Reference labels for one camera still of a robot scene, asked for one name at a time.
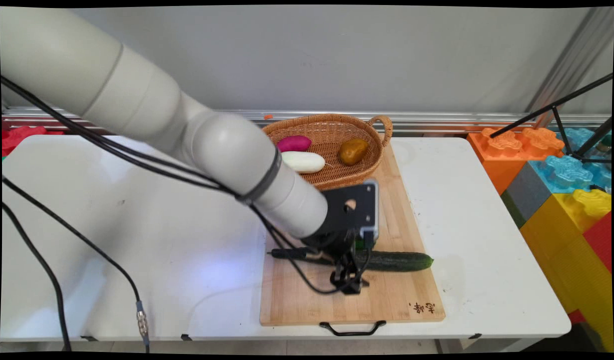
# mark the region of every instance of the cable connector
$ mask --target cable connector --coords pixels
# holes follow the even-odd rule
[[[149,325],[147,325],[147,314],[142,308],[142,301],[136,301],[136,319],[138,319],[138,331],[145,346],[149,346]]]

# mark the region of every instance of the white radish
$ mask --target white radish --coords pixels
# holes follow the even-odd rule
[[[325,167],[325,158],[314,152],[285,151],[282,161],[300,174],[313,174]]]

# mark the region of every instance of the white table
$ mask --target white table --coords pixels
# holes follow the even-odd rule
[[[425,248],[435,259],[447,317],[388,323],[371,338],[481,334],[466,351],[519,351],[569,332],[567,314],[467,141],[399,137],[391,144]],[[133,276],[152,340],[180,340],[182,334],[193,340],[336,338],[318,326],[260,325],[265,232],[232,198],[142,170],[76,136],[28,137],[2,171]],[[140,340],[125,278],[4,185],[2,198],[62,286],[70,336]],[[2,253],[0,341],[59,341],[51,283],[4,212]],[[370,325],[336,328],[364,331]]]

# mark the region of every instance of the basket handle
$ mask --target basket handle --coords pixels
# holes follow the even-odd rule
[[[393,124],[391,123],[391,119],[384,115],[374,116],[373,119],[369,120],[369,125],[373,126],[375,121],[380,121],[382,125],[385,126],[385,137],[382,140],[382,147],[386,148],[386,146],[389,145],[389,140],[391,140],[391,135],[393,135]]]

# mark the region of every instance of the wooden cutting board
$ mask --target wooden cutting board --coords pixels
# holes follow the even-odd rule
[[[372,175],[380,187],[380,237],[377,251],[424,253],[416,218],[402,183],[391,145]],[[296,246],[304,246],[293,241]],[[266,251],[277,248],[268,236]],[[319,289],[332,289],[332,266],[297,261],[305,275]],[[388,322],[434,322],[444,319],[444,307],[429,269],[407,273],[365,271],[369,281],[360,294],[323,295],[313,292],[291,263],[266,255],[263,271],[260,323],[263,326]]]

